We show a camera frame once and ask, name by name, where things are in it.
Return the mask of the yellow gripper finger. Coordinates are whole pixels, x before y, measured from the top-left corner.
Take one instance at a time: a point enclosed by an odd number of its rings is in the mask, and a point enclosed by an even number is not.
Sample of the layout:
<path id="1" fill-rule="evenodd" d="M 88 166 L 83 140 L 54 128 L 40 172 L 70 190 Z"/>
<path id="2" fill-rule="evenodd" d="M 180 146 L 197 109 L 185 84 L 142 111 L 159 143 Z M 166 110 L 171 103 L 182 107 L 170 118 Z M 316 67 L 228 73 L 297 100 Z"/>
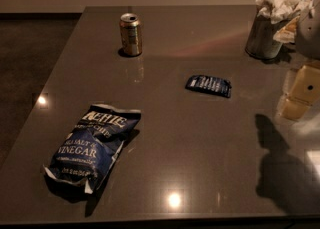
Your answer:
<path id="1" fill-rule="evenodd" d="M 318 63 L 307 63 L 298 70 L 291 70 L 289 76 L 280 114 L 297 121 L 320 99 L 320 66 Z"/>

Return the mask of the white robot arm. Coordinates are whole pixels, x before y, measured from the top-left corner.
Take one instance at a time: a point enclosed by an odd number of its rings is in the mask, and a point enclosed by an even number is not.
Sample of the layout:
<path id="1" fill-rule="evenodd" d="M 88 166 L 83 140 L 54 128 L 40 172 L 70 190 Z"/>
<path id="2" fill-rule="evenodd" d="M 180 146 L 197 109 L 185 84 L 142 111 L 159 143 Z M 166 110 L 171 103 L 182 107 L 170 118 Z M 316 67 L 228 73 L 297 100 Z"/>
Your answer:
<path id="1" fill-rule="evenodd" d="M 312 0 L 311 7 L 300 15 L 296 50 L 310 62 L 288 72 L 288 85 L 280 107 L 281 116 L 294 121 L 302 118 L 320 99 L 320 0 Z"/>

